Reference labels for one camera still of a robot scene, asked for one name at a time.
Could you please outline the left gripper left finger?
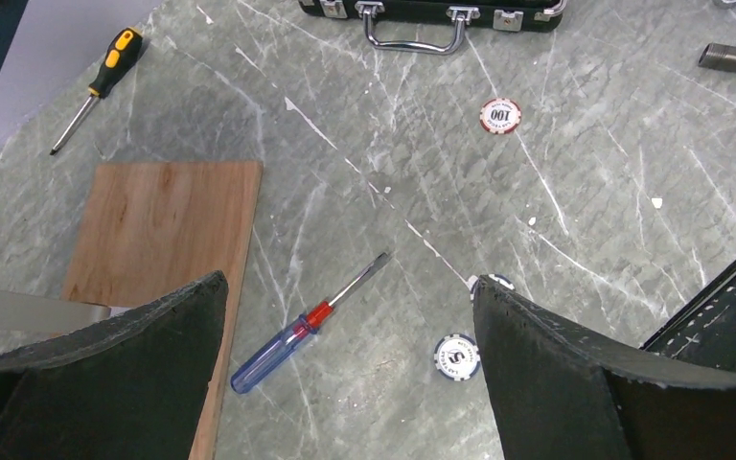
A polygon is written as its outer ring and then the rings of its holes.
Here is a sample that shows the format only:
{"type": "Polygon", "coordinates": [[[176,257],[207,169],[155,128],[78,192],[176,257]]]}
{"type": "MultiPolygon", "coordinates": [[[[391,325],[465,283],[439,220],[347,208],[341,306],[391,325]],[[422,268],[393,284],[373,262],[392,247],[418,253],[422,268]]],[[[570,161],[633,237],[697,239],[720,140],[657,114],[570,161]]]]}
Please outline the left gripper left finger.
{"type": "Polygon", "coordinates": [[[0,355],[0,459],[186,459],[228,284],[208,273],[144,306],[0,355]]]}

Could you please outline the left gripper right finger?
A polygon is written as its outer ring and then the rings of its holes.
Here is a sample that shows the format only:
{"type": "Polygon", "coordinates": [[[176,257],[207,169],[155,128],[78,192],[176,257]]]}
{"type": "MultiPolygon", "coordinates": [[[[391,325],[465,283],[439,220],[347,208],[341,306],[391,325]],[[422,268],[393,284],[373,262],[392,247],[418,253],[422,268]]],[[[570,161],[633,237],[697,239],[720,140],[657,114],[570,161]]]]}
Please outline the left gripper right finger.
{"type": "Polygon", "coordinates": [[[644,352],[482,276],[474,334],[508,459],[736,459],[736,373],[644,352]]]}

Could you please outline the red poker chip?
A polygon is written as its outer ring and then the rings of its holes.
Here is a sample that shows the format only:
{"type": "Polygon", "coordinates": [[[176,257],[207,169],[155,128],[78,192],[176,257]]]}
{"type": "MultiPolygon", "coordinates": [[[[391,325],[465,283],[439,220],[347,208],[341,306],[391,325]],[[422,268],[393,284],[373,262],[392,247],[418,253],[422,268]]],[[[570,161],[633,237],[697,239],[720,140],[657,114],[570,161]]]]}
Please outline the red poker chip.
{"type": "Polygon", "coordinates": [[[509,134],[522,120],[519,105],[507,98],[495,98],[484,103],[479,111],[480,125],[491,134],[509,134]]]}

